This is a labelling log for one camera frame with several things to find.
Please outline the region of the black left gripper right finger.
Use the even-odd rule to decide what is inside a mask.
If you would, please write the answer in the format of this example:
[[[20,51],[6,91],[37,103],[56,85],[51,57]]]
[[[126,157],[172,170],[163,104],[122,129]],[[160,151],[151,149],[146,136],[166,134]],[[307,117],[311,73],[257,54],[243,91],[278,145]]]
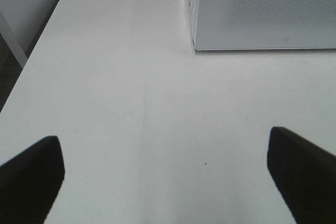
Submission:
[[[274,126],[267,168],[296,223],[335,223],[335,155]]]

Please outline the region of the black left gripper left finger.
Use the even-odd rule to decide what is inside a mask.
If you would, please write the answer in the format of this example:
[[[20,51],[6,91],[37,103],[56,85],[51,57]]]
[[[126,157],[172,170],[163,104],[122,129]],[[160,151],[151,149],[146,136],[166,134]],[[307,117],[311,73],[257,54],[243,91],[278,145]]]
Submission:
[[[44,223],[65,179],[58,137],[46,136],[1,165],[1,223]]]

